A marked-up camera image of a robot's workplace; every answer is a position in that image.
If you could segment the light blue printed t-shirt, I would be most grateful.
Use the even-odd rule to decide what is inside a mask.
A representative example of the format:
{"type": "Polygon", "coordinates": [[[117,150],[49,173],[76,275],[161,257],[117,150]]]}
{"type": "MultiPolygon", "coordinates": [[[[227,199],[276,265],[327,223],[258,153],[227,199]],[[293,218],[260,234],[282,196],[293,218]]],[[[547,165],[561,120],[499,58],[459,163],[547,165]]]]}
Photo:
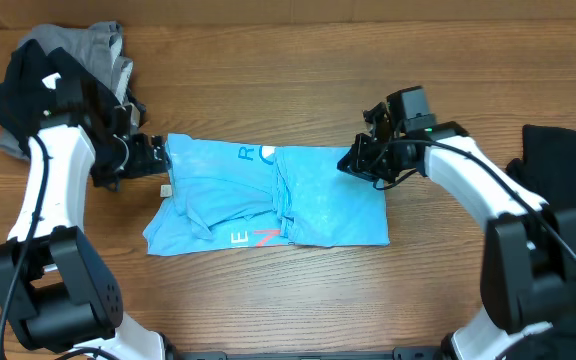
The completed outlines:
{"type": "Polygon", "coordinates": [[[345,147],[254,145],[170,134],[170,195],[149,254],[266,246],[386,246],[384,193],[338,170],[345,147]]]}

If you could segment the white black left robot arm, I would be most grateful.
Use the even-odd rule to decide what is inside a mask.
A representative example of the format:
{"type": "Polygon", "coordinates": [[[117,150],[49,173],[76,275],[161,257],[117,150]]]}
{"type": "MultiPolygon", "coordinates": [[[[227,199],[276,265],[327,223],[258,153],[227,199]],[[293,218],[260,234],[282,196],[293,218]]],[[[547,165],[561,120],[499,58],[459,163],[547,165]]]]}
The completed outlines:
{"type": "Polygon", "coordinates": [[[177,359],[162,334],[123,309],[120,286],[82,230],[95,150],[82,127],[40,130],[29,141],[22,208],[0,245],[0,358],[12,328],[28,350],[61,359],[177,359]]]}

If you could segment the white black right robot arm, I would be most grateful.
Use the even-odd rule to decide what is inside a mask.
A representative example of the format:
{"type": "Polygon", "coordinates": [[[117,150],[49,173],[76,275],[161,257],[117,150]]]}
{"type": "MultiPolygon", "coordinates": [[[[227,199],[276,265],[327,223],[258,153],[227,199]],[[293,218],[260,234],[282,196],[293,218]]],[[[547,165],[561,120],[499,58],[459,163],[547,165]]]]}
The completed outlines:
{"type": "Polygon", "coordinates": [[[455,122],[421,106],[379,103],[367,132],[337,164],[386,188],[420,174],[450,193],[481,226],[482,308],[433,347],[397,348],[396,359],[504,359],[576,315],[576,210],[554,209],[508,178],[455,122]]]}

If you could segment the grey folded shirt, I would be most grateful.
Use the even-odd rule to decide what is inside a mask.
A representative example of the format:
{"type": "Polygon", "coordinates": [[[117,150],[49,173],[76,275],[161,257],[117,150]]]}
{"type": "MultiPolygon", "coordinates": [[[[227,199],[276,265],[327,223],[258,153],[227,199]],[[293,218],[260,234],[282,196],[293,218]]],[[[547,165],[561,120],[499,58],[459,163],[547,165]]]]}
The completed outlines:
{"type": "MultiPolygon", "coordinates": [[[[115,95],[118,106],[133,101],[128,90],[133,61],[123,54],[123,29],[119,23],[99,22],[87,29],[38,25],[19,40],[17,49],[29,40],[38,41],[46,54],[63,48],[115,95]]],[[[0,136],[0,149],[16,158],[29,156],[19,150],[17,141],[4,128],[0,136]]]]}

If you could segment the black folded shirt with tag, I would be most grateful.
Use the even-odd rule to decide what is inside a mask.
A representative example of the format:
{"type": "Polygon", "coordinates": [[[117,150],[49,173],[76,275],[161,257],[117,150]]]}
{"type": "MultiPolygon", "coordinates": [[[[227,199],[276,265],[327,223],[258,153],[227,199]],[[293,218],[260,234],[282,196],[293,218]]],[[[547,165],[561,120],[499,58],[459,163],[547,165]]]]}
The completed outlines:
{"type": "Polygon", "coordinates": [[[46,54],[36,40],[29,40],[11,54],[5,77],[0,83],[0,125],[17,141],[28,156],[28,138],[38,130],[38,118],[56,103],[55,93],[43,79],[53,73],[63,80],[94,76],[72,55],[59,47],[46,54]]]}

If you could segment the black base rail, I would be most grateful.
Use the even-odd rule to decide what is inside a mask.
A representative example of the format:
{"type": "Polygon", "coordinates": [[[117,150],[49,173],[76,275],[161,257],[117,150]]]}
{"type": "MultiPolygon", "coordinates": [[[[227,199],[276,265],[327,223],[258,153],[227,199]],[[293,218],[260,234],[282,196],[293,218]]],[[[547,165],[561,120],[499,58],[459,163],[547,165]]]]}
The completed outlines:
{"type": "Polygon", "coordinates": [[[227,354],[223,351],[179,352],[181,360],[448,360],[436,346],[396,347],[389,351],[227,354]]]}

